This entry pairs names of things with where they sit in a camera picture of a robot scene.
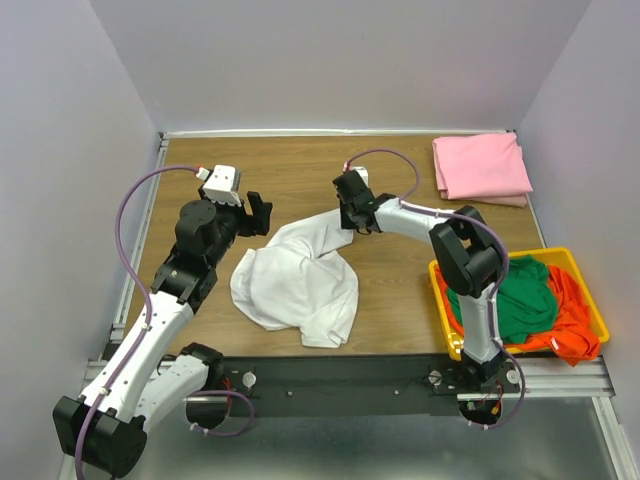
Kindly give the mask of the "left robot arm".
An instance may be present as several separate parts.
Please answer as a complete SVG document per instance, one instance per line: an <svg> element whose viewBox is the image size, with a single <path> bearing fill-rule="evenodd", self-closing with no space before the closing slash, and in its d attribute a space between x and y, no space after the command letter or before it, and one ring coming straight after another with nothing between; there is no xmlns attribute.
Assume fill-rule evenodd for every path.
<svg viewBox="0 0 640 480"><path fill-rule="evenodd" d="M164 373L157 371L170 343L216 284L216 268L235 239L269 232L272 203L253 191L247 198L228 203L203 193L182 207L176 241L143 292L144 307L129 334L77 397L64 396L55 405L56 433L62 451L74 459L77 478L83 478L86 465L114 479L128 475L150 431L191 395L216 398L216 424L235 400L255 415L247 396L232 390L215 349L192 343Z"/></svg>

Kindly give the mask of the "white t shirt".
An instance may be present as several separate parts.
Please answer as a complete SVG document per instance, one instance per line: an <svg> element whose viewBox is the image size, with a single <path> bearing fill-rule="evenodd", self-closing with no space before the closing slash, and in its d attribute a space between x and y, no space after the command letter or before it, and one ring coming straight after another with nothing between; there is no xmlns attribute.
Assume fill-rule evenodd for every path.
<svg viewBox="0 0 640 480"><path fill-rule="evenodd" d="M235 307L267 331L298 329L305 347L340 347L359 303L358 277L339 254L352 242L337 209L281 227L232 273Z"/></svg>

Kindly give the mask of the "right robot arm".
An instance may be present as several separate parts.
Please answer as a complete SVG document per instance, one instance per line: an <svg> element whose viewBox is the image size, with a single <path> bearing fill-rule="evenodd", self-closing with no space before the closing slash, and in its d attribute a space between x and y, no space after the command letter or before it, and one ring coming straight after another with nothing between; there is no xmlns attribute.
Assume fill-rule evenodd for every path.
<svg viewBox="0 0 640 480"><path fill-rule="evenodd" d="M333 185L344 229L394 233L431 245L442 279L458 298L464 329L461 382L474 392L493 384L506 361L496 297L509 266L497 234L473 207L437 210L390 194L376 196L355 170L336 177Z"/></svg>

